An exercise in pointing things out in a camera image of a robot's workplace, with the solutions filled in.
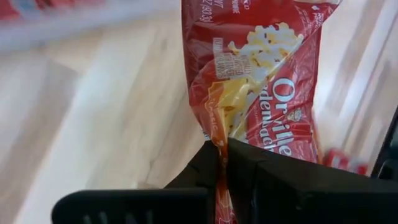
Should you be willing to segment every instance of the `light wood surface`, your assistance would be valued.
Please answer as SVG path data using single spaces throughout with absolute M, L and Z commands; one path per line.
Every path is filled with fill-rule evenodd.
M 371 164 L 398 105 L 396 0 L 345 0 L 323 28 L 322 149 Z M 172 11 L 0 56 L 0 223 L 50 223 L 80 189 L 163 187 L 203 144 Z

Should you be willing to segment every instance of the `orville redenbacher logo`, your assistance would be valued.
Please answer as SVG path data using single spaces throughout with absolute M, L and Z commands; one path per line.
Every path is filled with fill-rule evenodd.
M 280 92 L 281 89 L 285 89 L 282 88 L 283 86 L 288 87 L 290 91 L 288 93 Z M 265 86 L 261 91 L 259 102 L 262 128 L 259 135 L 264 144 L 264 149 L 274 152 L 274 149 L 278 147 L 279 154 L 292 155 L 292 150 L 287 146 L 288 143 L 294 140 L 290 126 L 282 124 L 284 116 L 279 116 L 272 120 L 271 111 L 280 110 L 285 115 L 287 113 L 287 103 L 293 99 L 294 95 L 294 82 L 288 78 L 280 78 L 273 83 L 270 90 L 268 90 L 268 86 Z

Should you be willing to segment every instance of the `red packaging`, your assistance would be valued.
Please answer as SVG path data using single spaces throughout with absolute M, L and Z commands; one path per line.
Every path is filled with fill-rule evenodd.
M 360 175 L 366 175 L 369 167 L 368 163 L 348 157 L 337 149 L 330 149 L 325 154 L 323 165 Z
M 234 223 L 227 139 L 318 162 L 320 27 L 340 0 L 182 0 L 192 110 L 220 150 L 216 223 Z

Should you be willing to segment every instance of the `yellow graphic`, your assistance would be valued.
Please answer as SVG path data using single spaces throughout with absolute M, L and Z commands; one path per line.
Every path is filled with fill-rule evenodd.
M 272 78 L 304 40 L 302 34 L 295 35 L 286 23 L 281 22 L 276 26 L 278 29 L 275 26 L 256 26 L 254 32 L 248 34 L 248 43 L 240 49 L 233 41 L 228 44 L 234 54 L 249 56 L 253 68 L 250 82 L 255 86 Z

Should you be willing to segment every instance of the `red popcorn bag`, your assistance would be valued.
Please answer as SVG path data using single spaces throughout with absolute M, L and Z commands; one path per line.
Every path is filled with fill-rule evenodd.
M 312 116 L 321 25 L 340 0 L 182 0 L 190 106 L 220 150 L 216 223 L 236 223 L 228 138 L 319 162 Z

